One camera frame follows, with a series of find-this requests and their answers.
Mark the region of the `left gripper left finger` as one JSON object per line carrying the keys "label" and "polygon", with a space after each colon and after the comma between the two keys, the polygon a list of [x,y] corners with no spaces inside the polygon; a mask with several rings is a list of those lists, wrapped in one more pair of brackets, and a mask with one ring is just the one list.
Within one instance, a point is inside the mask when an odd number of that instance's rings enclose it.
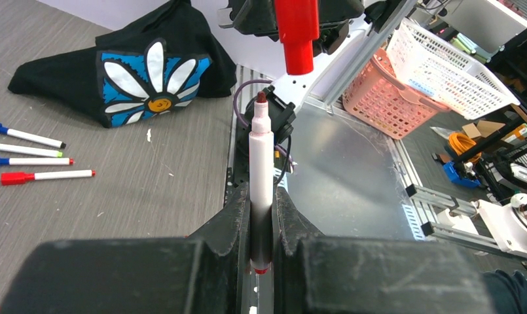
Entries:
{"label": "left gripper left finger", "polygon": [[186,237],[59,240],[24,260],[2,313],[248,313],[249,187]]}

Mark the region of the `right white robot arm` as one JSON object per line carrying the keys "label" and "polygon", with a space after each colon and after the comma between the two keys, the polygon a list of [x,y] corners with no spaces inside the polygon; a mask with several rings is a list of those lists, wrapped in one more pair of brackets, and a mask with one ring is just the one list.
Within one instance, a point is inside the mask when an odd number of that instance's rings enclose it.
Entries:
{"label": "right white robot arm", "polygon": [[227,1],[216,11],[233,60],[273,79],[300,108],[358,37],[382,31],[402,1]]}

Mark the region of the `blue capped white pen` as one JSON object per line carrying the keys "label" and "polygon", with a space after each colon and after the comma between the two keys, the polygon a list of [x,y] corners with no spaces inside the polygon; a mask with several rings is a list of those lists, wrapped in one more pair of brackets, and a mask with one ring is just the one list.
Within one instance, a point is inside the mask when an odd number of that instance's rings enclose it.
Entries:
{"label": "blue capped white pen", "polygon": [[7,128],[7,127],[4,127],[4,125],[2,125],[2,123],[0,123],[0,134],[8,135],[8,136],[19,138],[19,139],[23,139],[23,140],[26,140],[26,141],[31,141],[31,142],[42,144],[42,145],[46,145],[46,146],[49,146],[49,147],[66,148],[66,143],[64,143],[63,141],[59,141],[59,140],[56,140],[56,139],[51,139],[51,138],[48,138],[48,137],[43,137],[43,136],[40,136],[40,135],[35,135],[35,134],[32,134],[32,133],[27,133],[27,132],[24,132],[24,131],[15,130],[15,129],[12,129],[12,128]]}

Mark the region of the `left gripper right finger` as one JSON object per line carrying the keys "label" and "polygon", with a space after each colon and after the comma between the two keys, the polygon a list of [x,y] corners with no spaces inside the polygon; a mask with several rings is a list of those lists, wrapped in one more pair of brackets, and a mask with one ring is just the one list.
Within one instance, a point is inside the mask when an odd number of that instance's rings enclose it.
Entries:
{"label": "left gripper right finger", "polygon": [[456,246],[328,236],[278,187],[272,206],[275,313],[493,313]]}

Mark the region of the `red pen cap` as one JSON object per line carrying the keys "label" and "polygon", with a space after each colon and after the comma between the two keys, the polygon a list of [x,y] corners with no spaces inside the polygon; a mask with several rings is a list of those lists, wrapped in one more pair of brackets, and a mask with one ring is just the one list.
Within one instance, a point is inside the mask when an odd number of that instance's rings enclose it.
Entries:
{"label": "red pen cap", "polygon": [[0,182],[3,186],[25,184],[34,180],[34,173],[10,172],[2,173],[0,176]]}
{"label": "red pen cap", "polygon": [[313,41],[319,38],[317,0],[275,0],[279,40],[289,75],[313,71]]}

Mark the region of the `green white pen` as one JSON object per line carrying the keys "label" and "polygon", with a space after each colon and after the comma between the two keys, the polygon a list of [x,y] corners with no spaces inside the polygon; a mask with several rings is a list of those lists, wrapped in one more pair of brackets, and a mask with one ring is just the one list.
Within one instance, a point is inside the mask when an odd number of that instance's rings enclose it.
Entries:
{"label": "green white pen", "polygon": [[24,147],[18,145],[8,145],[0,143],[0,151],[13,152],[17,154],[27,154],[32,156],[41,156],[47,158],[62,158],[63,152],[58,150],[49,150],[43,148]]}

